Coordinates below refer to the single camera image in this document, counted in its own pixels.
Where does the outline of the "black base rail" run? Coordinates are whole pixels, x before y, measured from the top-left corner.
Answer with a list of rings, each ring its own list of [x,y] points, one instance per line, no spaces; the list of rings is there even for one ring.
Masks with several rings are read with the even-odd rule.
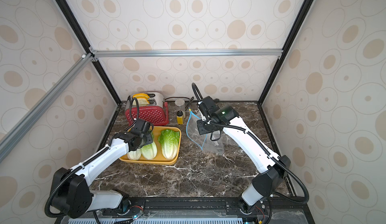
[[[58,224],[313,224],[306,204],[280,197],[247,209],[237,197],[124,197],[116,208],[89,201],[53,201]]]

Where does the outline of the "yellow bread slice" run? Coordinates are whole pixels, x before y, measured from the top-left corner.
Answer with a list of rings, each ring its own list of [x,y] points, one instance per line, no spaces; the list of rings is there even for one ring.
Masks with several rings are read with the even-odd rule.
[[[150,98],[150,96],[146,93],[134,94],[132,97],[137,98],[137,99],[139,99],[139,98],[149,99]]]

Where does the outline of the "horizontal aluminium rail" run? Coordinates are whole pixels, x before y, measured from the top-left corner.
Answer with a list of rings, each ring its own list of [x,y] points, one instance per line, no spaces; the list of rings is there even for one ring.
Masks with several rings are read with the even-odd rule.
[[[95,57],[281,56],[282,49],[94,50]]]

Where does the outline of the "red silver toaster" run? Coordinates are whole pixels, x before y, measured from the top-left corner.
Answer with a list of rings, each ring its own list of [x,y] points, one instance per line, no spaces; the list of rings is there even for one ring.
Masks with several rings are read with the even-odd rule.
[[[145,92],[150,96],[150,104],[139,106],[139,118],[153,123],[155,126],[166,126],[169,123],[168,103],[164,96],[158,92]],[[130,107],[132,96],[128,96],[125,108],[125,116],[129,125],[133,124],[133,119],[137,117],[137,107]]]

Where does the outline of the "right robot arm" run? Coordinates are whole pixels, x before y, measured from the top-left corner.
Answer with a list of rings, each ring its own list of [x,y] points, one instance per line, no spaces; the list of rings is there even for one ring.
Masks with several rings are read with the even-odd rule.
[[[252,212],[255,204],[269,200],[271,195],[285,197],[276,188],[287,176],[291,176],[301,187],[302,199],[287,200],[298,204],[306,204],[310,195],[303,182],[290,171],[291,161],[283,155],[270,150],[246,125],[240,114],[231,106],[217,106],[210,97],[203,97],[197,85],[192,83],[193,93],[198,101],[197,106],[202,117],[197,120],[200,135],[224,133],[233,139],[254,163],[258,175],[252,180],[248,188],[241,194],[239,201],[243,213]]]

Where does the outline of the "yellow spice bottle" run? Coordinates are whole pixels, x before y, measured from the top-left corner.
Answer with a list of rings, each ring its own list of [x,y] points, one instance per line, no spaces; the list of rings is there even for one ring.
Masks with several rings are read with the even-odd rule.
[[[184,119],[185,119],[185,112],[183,112],[181,110],[178,110],[176,117],[177,117],[177,123],[179,125],[183,125],[184,124]]]

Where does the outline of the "chinese cabbage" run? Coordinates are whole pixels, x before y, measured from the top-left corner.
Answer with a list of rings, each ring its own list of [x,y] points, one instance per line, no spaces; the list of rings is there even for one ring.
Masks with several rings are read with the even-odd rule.
[[[145,145],[141,148],[142,156],[147,160],[152,160],[157,156],[157,146],[153,141],[151,144]]]
[[[129,160],[139,160],[142,156],[141,149],[137,149],[135,151],[130,151],[127,153],[127,157]]]
[[[178,146],[180,142],[179,131],[171,129],[162,130],[158,141],[161,145],[162,154],[165,159],[172,160],[177,155]]]

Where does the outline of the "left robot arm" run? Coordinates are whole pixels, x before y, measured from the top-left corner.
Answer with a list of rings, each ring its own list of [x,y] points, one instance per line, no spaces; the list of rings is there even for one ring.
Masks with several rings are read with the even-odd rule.
[[[53,176],[44,206],[49,218],[76,219],[87,212],[112,209],[123,216],[130,211],[130,200],[121,191],[91,191],[93,181],[120,157],[153,143],[151,122],[133,118],[133,124],[116,133],[104,148],[70,169],[60,168]]]

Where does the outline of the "yellow tray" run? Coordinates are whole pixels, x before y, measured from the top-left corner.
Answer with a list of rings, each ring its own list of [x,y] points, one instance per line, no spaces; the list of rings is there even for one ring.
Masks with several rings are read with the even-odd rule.
[[[178,146],[177,155],[172,160],[167,160],[167,159],[164,158],[164,156],[162,154],[162,150],[161,150],[161,145],[160,145],[160,143],[158,141],[158,137],[160,136],[161,131],[162,130],[166,130],[166,129],[171,129],[173,131],[179,131],[179,133],[180,133],[180,142],[179,142],[179,146]],[[127,162],[127,163],[155,164],[155,165],[174,165],[176,163],[177,159],[178,159],[179,151],[180,151],[181,138],[182,138],[182,134],[181,134],[180,129],[176,128],[176,127],[155,126],[152,134],[154,136],[154,138],[153,138],[154,142],[156,143],[156,146],[157,146],[157,156],[154,159],[147,160],[143,156],[141,156],[141,158],[139,160],[129,160],[128,157],[127,157],[127,154],[122,156],[122,157],[120,157],[119,159],[121,161]]]

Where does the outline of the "left diagonal aluminium rail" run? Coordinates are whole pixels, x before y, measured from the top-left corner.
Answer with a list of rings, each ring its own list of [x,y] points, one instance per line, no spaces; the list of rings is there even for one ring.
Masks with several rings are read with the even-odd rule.
[[[88,53],[51,88],[27,114],[1,140],[1,161],[3,161],[26,133],[35,125],[48,108],[64,92],[76,76],[91,61],[92,54]]]

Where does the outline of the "clear glass jar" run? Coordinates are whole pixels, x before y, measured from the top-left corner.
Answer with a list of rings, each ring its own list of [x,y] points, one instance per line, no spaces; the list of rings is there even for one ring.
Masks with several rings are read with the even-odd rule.
[[[177,98],[175,100],[175,106],[177,108],[177,116],[185,118],[186,116],[186,102],[183,98]]]

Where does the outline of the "clear zipper bag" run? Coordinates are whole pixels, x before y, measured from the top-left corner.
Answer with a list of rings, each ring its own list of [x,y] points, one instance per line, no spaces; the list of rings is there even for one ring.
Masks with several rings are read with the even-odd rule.
[[[197,127],[197,121],[201,120],[201,114],[197,116],[191,109],[189,109],[189,114],[190,115],[186,126],[186,134],[188,138],[193,141],[201,151],[223,155],[225,153],[225,146],[237,147],[237,143],[223,132],[215,132],[213,134],[213,139],[220,137],[220,139],[217,141],[211,140],[211,134],[200,135]]]

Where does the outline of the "white bread slice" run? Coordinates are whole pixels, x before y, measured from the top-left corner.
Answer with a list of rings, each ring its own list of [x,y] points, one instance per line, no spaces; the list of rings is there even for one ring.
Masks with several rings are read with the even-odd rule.
[[[133,98],[133,102],[132,102],[133,106],[147,106],[149,104],[150,104],[149,100],[143,97]]]

